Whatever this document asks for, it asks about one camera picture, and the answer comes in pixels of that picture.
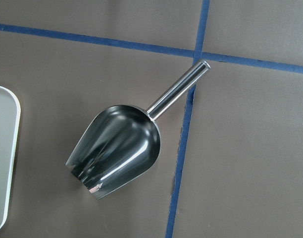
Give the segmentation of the stainless steel ice scoop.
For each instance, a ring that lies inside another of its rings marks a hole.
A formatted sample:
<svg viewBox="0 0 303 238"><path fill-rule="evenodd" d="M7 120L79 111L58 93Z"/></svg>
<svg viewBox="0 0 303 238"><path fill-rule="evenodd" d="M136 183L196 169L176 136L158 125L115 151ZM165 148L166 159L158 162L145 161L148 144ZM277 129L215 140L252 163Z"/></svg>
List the stainless steel ice scoop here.
<svg viewBox="0 0 303 238"><path fill-rule="evenodd" d="M96 199L145 173L157 160L161 136L156 120L210 70L198 60L148 109L115 105L89 124L65 165Z"/></svg>

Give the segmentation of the cream plastic tray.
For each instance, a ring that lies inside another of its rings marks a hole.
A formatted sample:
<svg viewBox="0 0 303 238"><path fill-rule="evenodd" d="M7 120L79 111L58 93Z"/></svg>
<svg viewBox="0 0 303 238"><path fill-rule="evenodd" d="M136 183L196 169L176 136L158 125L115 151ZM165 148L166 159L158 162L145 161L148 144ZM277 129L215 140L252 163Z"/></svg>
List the cream plastic tray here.
<svg viewBox="0 0 303 238"><path fill-rule="evenodd" d="M0 229L8 214L20 115L16 95L0 86Z"/></svg>

